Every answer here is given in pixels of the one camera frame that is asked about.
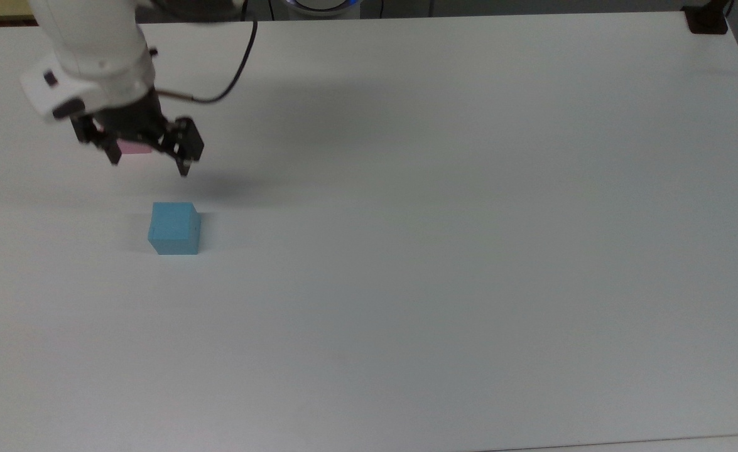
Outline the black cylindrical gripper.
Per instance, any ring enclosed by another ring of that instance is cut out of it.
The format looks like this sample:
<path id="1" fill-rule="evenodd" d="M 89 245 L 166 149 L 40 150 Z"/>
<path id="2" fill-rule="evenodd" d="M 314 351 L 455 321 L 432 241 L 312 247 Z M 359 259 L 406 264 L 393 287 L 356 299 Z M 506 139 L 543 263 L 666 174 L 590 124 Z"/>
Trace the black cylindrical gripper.
<path id="1" fill-rule="evenodd" d="M 193 118 L 168 121 L 162 114 L 156 92 L 147 92 L 130 105 L 71 117 L 70 123 L 79 143 L 105 152 L 113 166 L 117 166 L 122 157 L 118 139 L 142 143 L 157 141 L 156 151 L 174 160 L 182 178 L 187 177 L 191 166 L 200 161 L 205 148 Z"/>

